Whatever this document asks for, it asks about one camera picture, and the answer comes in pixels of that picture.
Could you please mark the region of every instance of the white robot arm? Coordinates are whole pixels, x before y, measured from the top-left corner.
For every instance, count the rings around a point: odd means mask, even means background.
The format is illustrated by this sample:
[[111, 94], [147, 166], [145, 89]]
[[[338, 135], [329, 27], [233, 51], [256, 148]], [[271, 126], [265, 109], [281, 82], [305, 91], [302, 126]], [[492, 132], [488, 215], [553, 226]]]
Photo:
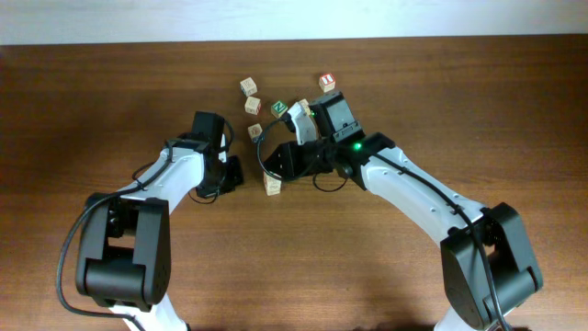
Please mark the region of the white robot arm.
[[[518, 213], [505, 203], [490, 209], [469, 200], [411, 162], [381, 133], [369, 136], [354, 119], [343, 94], [332, 91], [310, 103], [312, 120], [294, 105], [278, 121], [296, 132], [260, 165], [276, 179], [330, 173], [352, 179], [387, 200], [418, 224], [441, 248], [446, 295], [451, 303], [435, 331], [489, 330], [503, 313], [543, 286], [535, 254]], [[484, 245], [495, 246], [487, 256]]]
[[[231, 131], [226, 145], [225, 124]], [[216, 199], [243, 183], [239, 159], [227, 158], [232, 136], [230, 124], [221, 116], [197, 112], [192, 131], [166, 142], [157, 161], [133, 183], [88, 199], [58, 267], [58, 296], [66, 309], [121, 317], [131, 330], [189, 330], [166, 294], [172, 267], [169, 215], [191, 189], [202, 199]], [[76, 288], [113, 314], [73, 308], [62, 295], [62, 261], [80, 225]], [[135, 237], [133, 248], [110, 243], [123, 235]]]

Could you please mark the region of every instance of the wooden table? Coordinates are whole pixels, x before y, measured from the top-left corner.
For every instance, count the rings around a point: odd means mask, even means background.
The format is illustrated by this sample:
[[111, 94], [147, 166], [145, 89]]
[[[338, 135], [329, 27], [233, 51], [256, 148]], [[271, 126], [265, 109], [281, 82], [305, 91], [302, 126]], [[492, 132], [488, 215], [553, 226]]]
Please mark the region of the wooden table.
[[[196, 110], [228, 119], [245, 184], [172, 215], [168, 293], [197, 330], [433, 325], [447, 310], [439, 251], [386, 201], [309, 179], [267, 197], [246, 127], [271, 103], [321, 94], [331, 72], [368, 132], [448, 186], [523, 215], [545, 287], [508, 316], [533, 330], [588, 325], [588, 36], [3, 47], [0, 329], [124, 330], [67, 313], [62, 241], [85, 198], [130, 183]], [[256, 81], [259, 116], [239, 82]], [[293, 136], [276, 130], [264, 153]], [[322, 178], [334, 187], [340, 179]], [[65, 266], [74, 289], [77, 239]]]

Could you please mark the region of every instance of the black bracket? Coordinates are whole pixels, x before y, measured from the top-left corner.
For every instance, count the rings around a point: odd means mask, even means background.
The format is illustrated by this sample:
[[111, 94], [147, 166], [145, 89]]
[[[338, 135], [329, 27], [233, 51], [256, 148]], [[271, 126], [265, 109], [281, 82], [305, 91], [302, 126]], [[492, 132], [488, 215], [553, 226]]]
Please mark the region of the black bracket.
[[[501, 203], [482, 210], [474, 232], [487, 245], [498, 299], [507, 313], [543, 287], [543, 276], [520, 215]], [[498, 319], [495, 315], [481, 256], [468, 228], [452, 233], [441, 242], [445, 292], [451, 306], [472, 328], [484, 330]]]
[[[90, 206], [103, 194], [95, 193]], [[133, 248], [109, 238], [134, 235]], [[149, 312], [167, 291], [172, 270], [167, 200], [117, 198], [88, 217], [80, 238], [75, 286], [102, 307], [123, 304]]]
[[361, 125], [340, 91], [331, 91], [309, 104], [314, 121], [322, 137], [330, 137], [335, 143], [345, 143], [365, 136]]
[[196, 193], [201, 198], [232, 192], [243, 183], [239, 157], [228, 157], [226, 163], [219, 159], [219, 154], [226, 152], [226, 147], [221, 146], [224, 126], [225, 120], [222, 116], [197, 111], [192, 122], [192, 131], [174, 140], [174, 147], [191, 148], [204, 156], [204, 179], [196, 188]]
[[333, 166], [329, 162], [332, 158], [330, 156], [331, 151], [323, 150], [323, 144], [323, 141], [308, 142], [303, 145], [298, 145], [294, 141], [281, 143], [264, 161], [264, 167], [282, 177], [294, 177], [314, 163], [315, 167], [306, 176], [317, 173], [330, 173], [333, 171]]

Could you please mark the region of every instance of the black cable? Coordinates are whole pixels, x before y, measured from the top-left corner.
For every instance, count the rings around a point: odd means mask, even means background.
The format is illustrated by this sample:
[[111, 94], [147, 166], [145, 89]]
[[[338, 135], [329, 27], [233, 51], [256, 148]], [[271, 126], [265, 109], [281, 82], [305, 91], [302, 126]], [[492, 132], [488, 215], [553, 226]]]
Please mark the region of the black cable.
[[155, 164], [155, 162], [150, 162], [146, 165], [141, 165], [139, 167], [139, 169], [135, 170], [135, 172], [132, 173], [132, 175], [130, 175], [130, 177], [132, 178], [133, 181], [137, 182], [137, 185], [139, 186], [139, 188], [141, 190], [145, 190], [145, 185], [143, 183], [141, 183], [141, 181], [137, 178], [137, 175], [139, 175], [139, 173], [143, 170], [145, 170], [146, 168], [153, 166]]
[[168, 141], [165, 142], [165, 147], [167, 147], [167, 150], [168, 150], [167, 159], [165, 159], [165, 163], [155, 172], [155, 174], [153, 174], [153, 176], [151, 176], [147, 180], [145, 180], [144, 183], [141, 183], [140, 185], [138, 184], [135, 188], [127, 188], [127, 189], [123, 189], [123, 190], [120, 190], [117, 192], [109, 193], [109, 194], [105, 195], [104, 197], [98, 199], [92, 205], [85, 208], [84, 211], [82, 211], [82, 213], [80, 214], [80, 216], [78, 216], [78, 218], [75, 220], [75, 223], [73, 223], [72, 228], [70, 229], [69, 233], [65, 237], [65, 241], [63, 242], [62, 250], [61, 250], [61, 253], [59, 256], [59, 262], [57, 264], [57, 277], [55, 279], [55, 288], [57, 291], [57, 298], [59, 299], [59, 302], [62, 304], [63, 308], [65, 308], [67, 311], [74, 313], [74, 314], [80, 314], [82, 316], [123, 318], [123, 319], [126, 319], [129, 322], [133, 323], [135, 325], [135, 327], [137, 327], [137, 329], [139, 329], [140, 331], [145, 331], [145, 329], [141, 326], [141, 324], [135, 319], [135, 316], [133, 316], [133, 315], [91, 312], [91, 311], [82, 310], [82, 309], [75, 308], [75, 307], [71, 306], [67, 302], [67, 300], [65, 300], [65, 296], [63, 295], [62, 275], [63, 275], [63, 266], [65, 264], [65, 257], [67, 255], [67, 250], [69, 249], [69, 246], [72, 243], [74, 236], [75, 236], [75, 233], [77, 232], [77, 229], [80, 227], [80, 225], [85, 224], [86, 218], [96, 208], [98, 208], [103, 203], [106, 203], [112, 199], [118, 198], [123, 195], [135, 193], [137, 191], [140, 191], [143, 187], [149, 186], [151, 183], [153, 183], [153, 181], [156, 178], [158, 178], [165, 171], [165, 169], [173, 162], [174, 150]]
[[259, 162], [259, 165], [261, 166], [262, 169], [264, 169], [264, 172], [268, 176], [272, 177], [273, 179], [277, 179], [279, 181], [285, 182], [285, 183], [290, 182], [290, 181], [294, 181], [294, 180], [297, 180], [297, 179], [300, 179], [300, 178], [306, 176], [306, 174], [308, 174], [309, 171], [311, 171], [312, 168], [316, 165], [317, 161], [319, 160], [319, 157], [321, 156], [322, 151], [324, 151], [329, 146], [329, 144], [327, 144], [327, 143], [325, 145], [323, 145], [319, 149], [319, 151], [317, 152], [316, 159], [314, 159], [306, 168], [304, 168], [299, 174], [297, 174], [294, 177], [280, 177], [280, 176], [276, 176], [273, 173], [271, 173], [269, 170], [266, 169], [266, 167], [264, 166], [264, 163], [261, 161], [261, 142], [266, 139], [266, 134], [271, 130], [271, 128], [274, 125], [280, 123], [281, 121], [285, 121], [285, 117], [287, 115], [288, 114], [269, 123], [269, 125], [267, 125], [266, 129], [257, 138], [257, 162]]
[[194, 197], [192, 197], [192, 194], [190, 193], [190, 191], [188, 191], [188, 192], [187, 192], [187, 195], [188, 195], [188, 196], [189, 196], [189, 197], [190, 197], [190, 198], [191, 198], [191, 199], [192, 199], [194, 202], [196, 202], [196, 203], [199, 203], [199, 204], [213, 204], [213, 203], [214, 203], [214, 201], [216, 201], [216, 200], [217, 200], [217, 198], [219, 197], [219, 191], [217, 190], [217, 192], [216, 192], [216, 194], [214, 195], [214, 197], [212, 197], [212, 198], [204, 198], [205, 200], [212, 199], [212, 201], [199, 201], [199, 200], [196, 200]]
[[343, 182], [343, 184], [341, 184], [338, 188], [324, 189], [324, 188], [320, 188], [319, 185], [316, 183], [316, 177], [318, 175], [320, 175], [320, 173], [319, 174], [314, 174], [314, 176], [312, 176], [312, 185], [314, 185], [314, 187], [316, 187], [316, 189], [318, 189], [319, 191], [326, 192], [326, 193], [333, 193], [333, 192], [336, 192], [339, 189], [343, 188], [345, 186], [345, 184], [347, 184], [347, 179], [349, 179], [349, 177], [346, 178], [345, 181]]
[[419, 182], [425, 184], [432, 191], [434, 191], [437, 195], [439, 195], [439, 197], [441, 197], [441, 199], [443, 199], [446, 202], [446, 204], [449, 207], [451, 207], [463, 219], [463, 221], [468, 226], [469, 233], [471, 234], [471, 237], [474, 240], [474, 244], [478, 248], [478, 251], [481, 255], [481, 262], [482, 262], [482, 265], [484, 266], [484, 271], [486, 273], [486, 280], [488, 281], [488, 287], [490, 288], [490, 295], [492, 297], [492, 302], [494, 303], [494, 312], [497, 315], [498, 322], [504, 331], [511, 331], [511, 327], [508, 325], [508, 323], [506, 323], [506, 320], [504, 319], [503, 312], [500, 307], [500, 303], [498, 301], [498, 293], [496, 292], [494, 278], [492, 276], [492, 271], [490, 269], [490, 262], [488, 261], [488, 257], [486, 256], [486, 251], [484, 250], [484, 245], [482, 244], [480, 238], [476, 235], [476, 233], [474, 231], [473, 223], [469, 219], [468, 215], [466, 215], [466, 213], [461, 209], [461, 207], [459, 205], [457, 205], [455, 202], [453, 202], [453, 200], [450, 199], [445, 193], [443, 193], [443, 191], [441, 191], [438, 187], [436, 187], [435, 185], [433, 185], [431, 182], [424, 179], [423, 177], [420, 177], [419, 175], [415, 174], [413, 171], [411, 171], [407, 167], [397, 165], [394, 162], [392, 162], [391, 160], [389, 160], [386, 157], [384, 157], [380, 154], [377, 154], [377, 153], [373, 154], [373, 153], [368, 153], [368, 152], [363, 152], [363, 151], [360, 151], [360, 153], [365, 153], [365, 154], [369, 154], [370, 156], [374, 156], [374, 157], [378, 158], [379, 160], [383, 161], [384, 163], [388, 164], [389, 166], [392, 166], [392, 167], [396, 168], [397, 170], [400, 170], [403, 174], [406, 174], [406, 175], [418, 180]]

